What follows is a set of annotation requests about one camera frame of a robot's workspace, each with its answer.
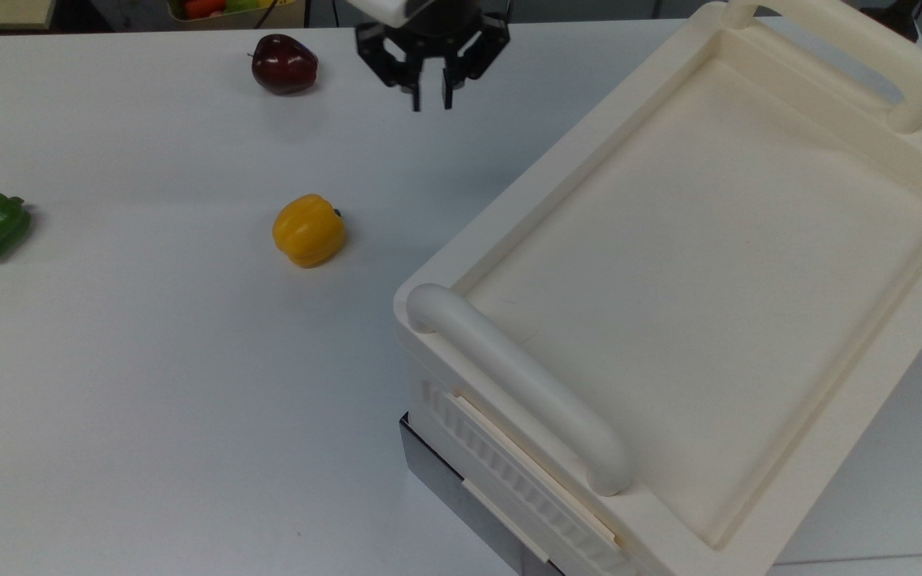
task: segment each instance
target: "tray rim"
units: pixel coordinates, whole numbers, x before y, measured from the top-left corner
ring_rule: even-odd
[[[399,324],[399,338],[406,349],[425,347],[439,356],[458,378],[471,380],[473,389],[477,389],[475,396],[480,398],[469,398],[469,401],[491,416],[491,420],[505,433],[517,435],[515,440],[526,449],[528,445],[520,441],[524,435],[521,429],[523,426],[533,426],[535,429],[535,422],[514,415],[508,415],[510,418],[507,418],[499,413],[493,405],[495,402],[506,402],[506,399],[493,390],[494,384],[477,373],[465,358],[450,350],[445,342],[440,342],[438,337],[417,335],[410,331],[403,304],[412,288],[426,282],[438,283],[462,294],[468,292],[513,246],[535,229],[585,176],[610,157],[614,149],[625,142],[661,102],[714,55],[720,48],[718,44],[721,35],[735,36],[749,42],[755,40],[751,37],[768,34],[765,26],[750,26],[746,30],[722,28],[721,10],[722,3],[707,4],[689,18],[643,65],[634,70],[600,105],[571,128],[568,134],[396,292],[395,317]],[[655,84],[656,78],[666,81],[658,86]],[[858,90],[856,94],[842,98],[850,101],[861,114],[867,114],[867,120],[883,123],[879,114],[883,112],[884,106],[878,106],[877,99],[871,98],[867,92]],[[860,106],[857,101],[860,98],[864,98],[867,106]],[[892,132],[892,137],[910,154],[918,154],[922,158],[922,129],[909,135]],[[914,351],[911,357],[901,361],[898,354],[890,351],[894,346],[906,346]],[[776,478],[771,478],[761,495],[754,497],[746,517],[732,530],[731,537],[722,543],[723,546],[707,546],[688,531],[655,495],[641,486],[634,486],[628,490],[629,494],[614,497],[626,500],[618,513],[601,504],[601,501],[611,499],[600,499],[592,494],[585,485],[584,474],[559,474],[556,469],[559,466],[549,466],[549,462],[543,462],[541,454],[534,453],[540,450],[552,452],[553,456],[542,456],[548,456],[556,462],[568,456],[563,446],[537,447],[530,452],[550,473],[564,475],[566,478],[559,478],[561,484],[571,490],[594,514],[599,515],[608,528],[619,534],[629,550],[650,558],[648,564],[659,572],[728,575],[742,574],[743,571],[759,573],[772,564],[780,548],[787,543],[920,347],[922,274],[912,282],[908,292],[897,303],[892,316],[878,330],[866,353],[860,356],[848,378],[833,394],[834,401],[831,402],[829,398],[826,407],[816,411],[815,421],[801,434],[802,438],[799,438],[797,445],[788,451],[789,455],[784,459]],[[865,398],[869,394],[877,394],[878,401],[870,402]],[[508,422],[501,422],[501,417]],[[834,447],[833,450],[826,448],[829,443]],[[627,518],[648,518],[650,526],[643,529],[630,525]]]

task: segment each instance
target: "black cable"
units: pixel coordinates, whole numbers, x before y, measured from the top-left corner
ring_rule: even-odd
[[[272,8],[275,8],[275,3],[277,3],[277,2],[279,2],[279,0],[272,0],[272,3],[270,4],[270,7],[268,7],[267,10],[266,10],[266,13],[263,14],[263,17],[259,19],[259,23],[256,23],[256,25],[255,25],[255,29],[256,29],[256,30],[258,30],[259,28],[261,28],[261,26],[263,26],[263,23],[266,22],[266,18],[268,18],[268,15],[270,15],[270,12],[272,11]]]

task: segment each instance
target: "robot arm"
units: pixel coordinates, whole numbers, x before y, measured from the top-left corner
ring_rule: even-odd
[[[509,12],[484,14],[479,0],[348,0],[379,22],[355,28],[358,54],[383,84],[399,86],[421,108],[419,78],[425,58],[443,58],[443,108],[453,106],[454,90],[465,79],[483,76],[510,35]],[[389,54],[391,41],[405,54]]]

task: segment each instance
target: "white tray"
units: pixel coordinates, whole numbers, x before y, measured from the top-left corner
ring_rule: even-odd
[[[413,412],[464,398],[656,573],[762,574],[922,347],[922,51],[764,5],[903,101],[706,5],[395,299]]]

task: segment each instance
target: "plastic storage box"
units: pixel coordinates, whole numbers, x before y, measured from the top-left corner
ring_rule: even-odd
[[[707,4],[395,296],[411,426],[567,576],[768,571],[922,347],[922,50]]]

